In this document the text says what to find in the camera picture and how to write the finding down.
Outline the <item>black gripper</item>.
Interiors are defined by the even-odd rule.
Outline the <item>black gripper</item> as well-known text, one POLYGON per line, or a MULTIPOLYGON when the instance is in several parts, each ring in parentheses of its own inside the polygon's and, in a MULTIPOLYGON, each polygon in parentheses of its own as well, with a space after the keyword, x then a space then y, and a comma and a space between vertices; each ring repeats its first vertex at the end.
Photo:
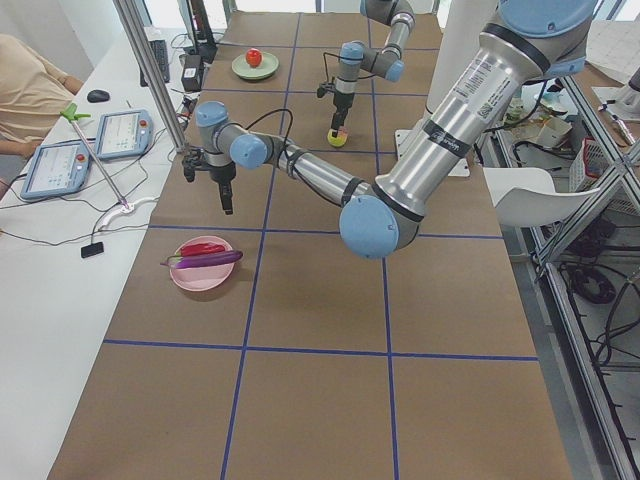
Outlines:
POLYGON ((195 181, 197 172, 207 172, 218 185, 221 207, 226 215, 232 215, 232 182, 236 177, 236 165, 224 153, 212 153, 204 148, 192 148, 183 157, 183 174, 187 182, 195 181))
POLYGON ((344 124, 353 105, 356 82, 336 79, 335 81, 322 82, 317 89, 317 97, 322 98, 327 93, 333 94, 333 105, 336 111, 333 114, 330 129, 344 128, 344 124))

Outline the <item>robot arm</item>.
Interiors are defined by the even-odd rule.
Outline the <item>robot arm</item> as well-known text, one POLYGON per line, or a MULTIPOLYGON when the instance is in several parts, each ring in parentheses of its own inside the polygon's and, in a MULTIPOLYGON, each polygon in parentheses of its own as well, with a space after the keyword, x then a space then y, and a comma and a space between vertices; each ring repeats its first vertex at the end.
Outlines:
POLYGON ((391 171, 372 182, 323 161, 288 136, 242 127, 217 101, 195 111, 205 157, 284 171, 341 208, 340 235, 352 252, 384 258, 413 241, 427 199, 523 84, 583 68, 594 8, 591 1, 499 2, 468 66, 434 113, 415 124, 391 171))
POLYGON ((373 77, 397 82, 404 72, 404 47, 415 27, 415 14, 408 1, 360 2, 360 12, 370 20, 390 28, 381 50, 366 46, 361 41, 343 43, 338 55, 338 73, 319 84, 316 96, 333 95, 335 112, 327 133, 328 143, 336 148, 345 145, 348 133, 345 121, 353 105, 360 71, 373 77))

